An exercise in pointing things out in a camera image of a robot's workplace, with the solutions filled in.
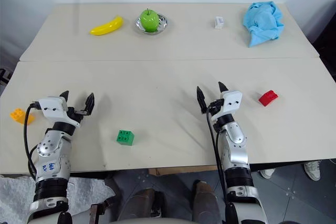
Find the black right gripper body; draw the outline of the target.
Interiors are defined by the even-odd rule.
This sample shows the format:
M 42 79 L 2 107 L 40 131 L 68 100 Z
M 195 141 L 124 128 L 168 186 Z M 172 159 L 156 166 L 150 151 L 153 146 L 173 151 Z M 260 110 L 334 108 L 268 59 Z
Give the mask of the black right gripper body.
M 207 112 L 211 115 L 215 115 L 221 110 L 223 105 L 224 99 L 217 99 L 209 104 L 209 106 L 207 107 Z

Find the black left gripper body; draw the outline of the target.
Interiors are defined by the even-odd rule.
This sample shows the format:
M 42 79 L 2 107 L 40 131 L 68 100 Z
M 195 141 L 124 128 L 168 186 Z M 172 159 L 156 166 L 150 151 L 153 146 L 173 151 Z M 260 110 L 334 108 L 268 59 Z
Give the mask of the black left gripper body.
M 77 114 L 74 107 L 68 107 L 67 115 L 70 119 L 76 121 L 77 123 L 80 123 L 83 119 L 83 115 Z

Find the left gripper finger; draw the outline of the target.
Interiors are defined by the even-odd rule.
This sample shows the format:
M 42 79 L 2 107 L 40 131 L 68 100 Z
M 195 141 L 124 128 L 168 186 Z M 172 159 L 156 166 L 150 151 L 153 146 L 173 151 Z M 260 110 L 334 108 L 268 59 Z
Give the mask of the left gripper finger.
M 94 105 L 95 105 L 95 96 L 93 93 L 91 93 L 85 101 L 85 108 L 83 110 L 78 111 L 78 114 L 83 116 L 91 115 Z
M 68 95 L 69 95 L 69 91 L 64 91 L 63 93 L 61 93 L 59 95 L 59 97 L 61 98 L 61 102 L 62 102 L 62 107 L 63 108 L 67 108 L 67 101 L 68 101 Z

